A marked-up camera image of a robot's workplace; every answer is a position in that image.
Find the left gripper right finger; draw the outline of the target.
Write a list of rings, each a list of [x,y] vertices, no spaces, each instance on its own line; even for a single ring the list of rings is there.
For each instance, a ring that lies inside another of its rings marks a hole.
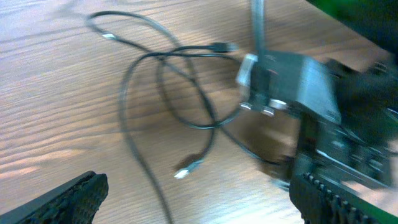
[[[291,178],[289,197],[305,223],[397,224],[395,215],[311,173]]]

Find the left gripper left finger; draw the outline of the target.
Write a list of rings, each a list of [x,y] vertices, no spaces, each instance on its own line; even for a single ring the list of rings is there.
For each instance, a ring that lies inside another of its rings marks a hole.
[[[1,223],[91,223],[108,196],[106,174],[85,172],[1,215]]]

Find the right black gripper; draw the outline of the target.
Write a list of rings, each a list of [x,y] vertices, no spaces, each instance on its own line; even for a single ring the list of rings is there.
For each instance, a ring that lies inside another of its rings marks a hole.
[[[392,187],[397,151],[397,59],[379,60],[364,72],[329,59],[341,115],[339,124],[302,116],[292,174],[357,182],[371,189]]]

